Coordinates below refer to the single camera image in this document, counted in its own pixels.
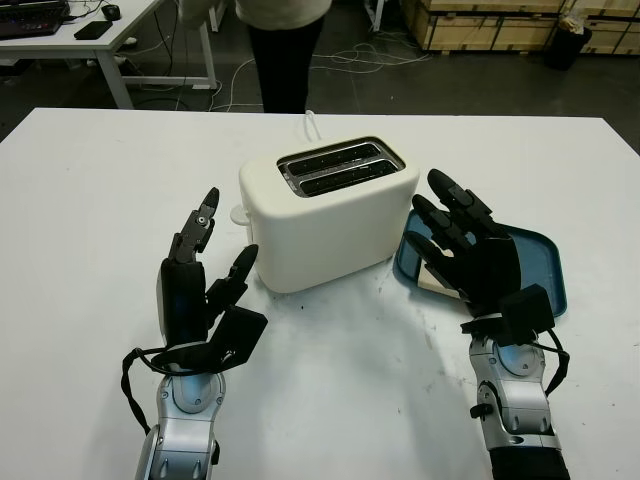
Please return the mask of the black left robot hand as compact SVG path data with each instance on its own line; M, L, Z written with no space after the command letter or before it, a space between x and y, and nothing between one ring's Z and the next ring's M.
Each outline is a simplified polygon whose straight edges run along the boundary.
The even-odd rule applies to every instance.
M205 269L197 259L212 235L220 192L211 188L200 206L191 211L175 233L162 260L158 281L158 314L167 347L204 341L216 318L236 304L247 290L246 279L257 258L258 247L245 247L226 277L206 285Z

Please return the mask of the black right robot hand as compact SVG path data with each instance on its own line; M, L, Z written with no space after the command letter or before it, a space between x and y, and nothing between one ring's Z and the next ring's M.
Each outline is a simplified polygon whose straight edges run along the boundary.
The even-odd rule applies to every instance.
M426 269L443 286L459 293L472 316L498 312L499 300L521 288L514 240L471 190L438 169L429 171L427 181L445 208L414 195L414 211L431 236L408 232L404 238Z

